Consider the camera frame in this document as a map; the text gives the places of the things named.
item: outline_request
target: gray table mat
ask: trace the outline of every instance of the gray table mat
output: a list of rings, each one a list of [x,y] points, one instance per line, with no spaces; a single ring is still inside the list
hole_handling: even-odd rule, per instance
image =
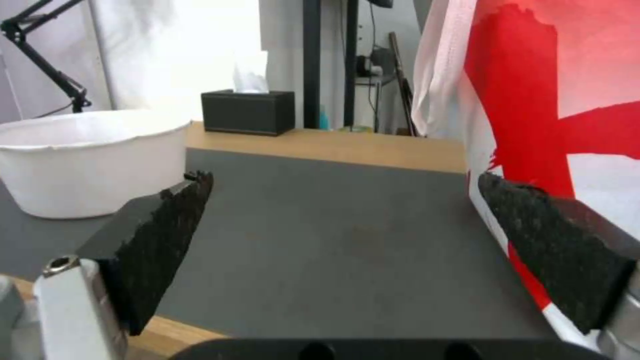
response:
[[[216,178],[158,314],[239,337],[549,338],[458,174],[190,150]],[[108,217],[23,214],[0,273],[33,280]]]

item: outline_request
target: bolt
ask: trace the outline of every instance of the bolt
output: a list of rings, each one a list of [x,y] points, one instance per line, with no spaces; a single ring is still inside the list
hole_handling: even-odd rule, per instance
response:
[[[80,266],[80,259],[75,255],[65,255],[57,259],[53,259],[47,264],[42,272],[44,277],[52,277]]]

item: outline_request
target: white plastic basin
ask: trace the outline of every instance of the white plastic basin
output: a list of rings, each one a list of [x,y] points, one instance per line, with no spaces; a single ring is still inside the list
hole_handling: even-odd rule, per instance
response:
[[[182,180],[190,122],[122,110],[3,124],[0,178],[31,215],[107,215]]]

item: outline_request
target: red and white fabric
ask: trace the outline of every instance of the red and white fabric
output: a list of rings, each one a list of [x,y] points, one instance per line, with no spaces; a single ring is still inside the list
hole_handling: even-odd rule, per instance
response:
[[[469,197],[558,335],[594,347],[520,262],[481,197],[489,170],[576,198],[640,238],[640,1],[433,1],[412,117],[459,138]]]

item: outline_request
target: screw hole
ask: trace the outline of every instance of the screw hole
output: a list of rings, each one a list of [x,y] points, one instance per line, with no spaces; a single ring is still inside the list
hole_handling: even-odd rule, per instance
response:
[[[444,360],[482,360],[482,357],[467,343],[451,343],[444,352]]]
[[[61,268],[67,264],[69,264],[69,257],[63,256],[62,258],[55,259],[51,261],[51,268]]]
[[[298,360],[334,360],[333,349],[323,343],[307,345],[298,356]]]

